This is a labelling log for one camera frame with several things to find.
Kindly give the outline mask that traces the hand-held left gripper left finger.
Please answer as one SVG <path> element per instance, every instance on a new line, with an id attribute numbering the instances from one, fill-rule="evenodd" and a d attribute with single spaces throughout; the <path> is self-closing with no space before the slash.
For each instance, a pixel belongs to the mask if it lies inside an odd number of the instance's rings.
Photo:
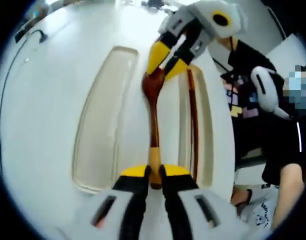
<path id="1" fill-rule="evenodd" d="M 122 171 L 112 188 L 92 196 L 65 227 L 68 240 L 137 240 L 146 210 L 148 165 Z"/>

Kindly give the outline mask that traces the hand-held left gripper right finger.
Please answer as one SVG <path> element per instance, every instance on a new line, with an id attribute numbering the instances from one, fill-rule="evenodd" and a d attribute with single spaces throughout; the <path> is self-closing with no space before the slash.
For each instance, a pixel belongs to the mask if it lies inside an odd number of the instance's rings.
<path id="1" fill-rule="evenodd" d="M 235 207 L 209 189 L 199 188 L 184 168 L 159 168 L 165 209 L 175 240 L 248 240 L 250 227 Z"/>

